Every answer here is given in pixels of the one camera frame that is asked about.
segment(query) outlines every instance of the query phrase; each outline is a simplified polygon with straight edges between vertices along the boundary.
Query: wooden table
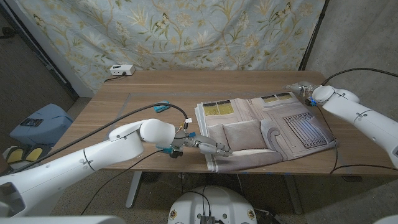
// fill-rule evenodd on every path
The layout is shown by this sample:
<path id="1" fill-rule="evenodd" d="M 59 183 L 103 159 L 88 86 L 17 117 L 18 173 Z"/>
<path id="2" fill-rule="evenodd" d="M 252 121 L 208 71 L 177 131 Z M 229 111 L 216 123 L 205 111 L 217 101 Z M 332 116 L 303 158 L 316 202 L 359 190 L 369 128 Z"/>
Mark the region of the wooden table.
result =
<path id="1" fill-rule="evenodd" d="M 233 98 L 254 98 L 268 93 L 280 93 L 282 87 L 306 80 L 321 83 L 319 72 L 240 72 L 240 71 L 144 71 L 135 72 L 131 77 L 106 82 L 86 108 L 80 113 L 55 148 L 140 107 L 168 100 L 181 107 L 193 123 L 188 131 L 200 133 L 194 107 L 202 101 L 227 100 Z M 316 108 L 309 110 L 323 123 Z M 392 166 L 386 152 L 374 144 L 354 126 L 323 111 L 333 133 L 339 140 L 338 166 L 347 164 L 375 164 Z M 157 118 L 179 126 L 184 120 L 182 114 L 170 108 L 161 113 L 153 109 L 127 117 L 92 137 L 58 153 L 47 161 L 54 160 L 84 147 L 104 141 L 107 134 L 118 126 L 142 119 Z M 144 143 L 143 156 L 156 150 L 153 144 Z M 300 159 L 280 162 L 264 167 L 239 171 L 248 174 L 329 174 L 335 163 L 334 150 L 326 150 Z M 109 166 L 109 169 L 126 169 L 138 159 Z M 166 154 L 155 154 L 142 161 L 132 170 L 162 172 L 209 172 L 205 157 L 198 149 L 184 148 L 183 156 L 172 159 Z M 373 167 L 349 167 L 339 169 L 335 175 L 397 175 L 396 171 Z"/>

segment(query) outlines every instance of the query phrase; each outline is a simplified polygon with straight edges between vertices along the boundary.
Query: table leg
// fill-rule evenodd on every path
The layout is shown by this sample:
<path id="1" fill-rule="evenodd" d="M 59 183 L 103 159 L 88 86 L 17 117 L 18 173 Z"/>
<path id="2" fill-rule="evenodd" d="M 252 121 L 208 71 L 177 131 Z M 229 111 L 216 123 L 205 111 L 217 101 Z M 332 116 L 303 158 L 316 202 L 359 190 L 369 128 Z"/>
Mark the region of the table leg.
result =
<path id="1" fill-rule="evenodd" d="M 138 184 L 139 180 L 141 178 L 141 171 L 135 171 L 134 175 L 132 177 L 131 181 L 131 186 L 130 186 L 130 191 L 129 195 L 127 196 L 127 201 L 126 201 L 126 208 L 132 208 L 134 205 L 134 199 L 136 197 L 137 189 L 138 189 Z"/>
<path id="2" fill-rule="evenodd" d="M 290 199 L 293 204 L 294 213 L 300 215 L 303 213 L 299 193 L 297 192 L 296 183 L 293 175 L 284 175 L 287 191 L 289 191 Z"/>

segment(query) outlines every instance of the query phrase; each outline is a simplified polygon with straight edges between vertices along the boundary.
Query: blue case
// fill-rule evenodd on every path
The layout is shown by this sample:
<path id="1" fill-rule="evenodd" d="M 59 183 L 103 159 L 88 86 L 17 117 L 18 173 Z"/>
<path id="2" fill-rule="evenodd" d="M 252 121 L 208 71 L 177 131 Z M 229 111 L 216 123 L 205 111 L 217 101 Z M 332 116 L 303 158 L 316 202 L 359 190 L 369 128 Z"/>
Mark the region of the blue case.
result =
<path id="1" fill-rule="evenodd" d="M 160 101 L 159 103 L 170 103 L 170 102 L 167 101 L 167 100 L 162 100 L 162 101 Z M 160 113 L 160 112 L 162 112 L 163 110 L 169 109 L 170 106 L 155 106 L 154 108 L 155 108 L 155 112 L 156 112 L 156 113 Z"/>

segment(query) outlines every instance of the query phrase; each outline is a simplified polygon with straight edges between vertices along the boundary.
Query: blue connector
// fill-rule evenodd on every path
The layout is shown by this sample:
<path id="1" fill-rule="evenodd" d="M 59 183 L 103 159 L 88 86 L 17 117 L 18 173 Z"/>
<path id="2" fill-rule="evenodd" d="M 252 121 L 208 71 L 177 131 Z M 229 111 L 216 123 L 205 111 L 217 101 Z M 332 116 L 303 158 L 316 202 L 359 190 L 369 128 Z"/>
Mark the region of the blue connector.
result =
<path id="1" fill-rule="evenodd" d="M 162 100 L 162 101 L 160 101 L 160 102 L 158 102 L 158 103 L 170 103 L 170 102 L 167 101 L 167 100 Z M 170 106 L 155 106 L 154 108 L 155 108 L 155 112 L 156 112 L 156 113 L 160 113 L 160 112 L 162 112 L 163 110 L 169 109 Z"/>
<path id="2" fill-rule="evenodd" d="M 166 153 L 166 154 L 171 154 L 173 152 L 173 148 L 171 146 L 163 147 L 163 146 L 160 146 L 160 145 L 156 144 L 156 148 L 157 149 L 162 149 L 163 153 Z"/>

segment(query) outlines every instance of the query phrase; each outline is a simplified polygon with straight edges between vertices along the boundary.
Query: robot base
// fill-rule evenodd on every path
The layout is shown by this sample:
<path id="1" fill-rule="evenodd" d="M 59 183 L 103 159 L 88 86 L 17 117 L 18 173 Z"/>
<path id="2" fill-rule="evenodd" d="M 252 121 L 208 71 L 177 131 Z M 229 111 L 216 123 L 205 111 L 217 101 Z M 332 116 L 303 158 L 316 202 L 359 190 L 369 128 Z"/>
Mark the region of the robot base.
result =
<path id="1" fill-rule="evenodd" d="M 202 194 L 204 187 L 192 191 Z M 210 203 L 211 215 L 206 199 L 202 201 L 200 194 L 186 192 L 170 209 L 168 224 L 176 223 L 257 223 L 256 214 L 252 205 L 240 194 L 220 186 L 207 186 L 204 196 Z M 205 216 L 203 216 L 203 202 L 205 203 Z"/>

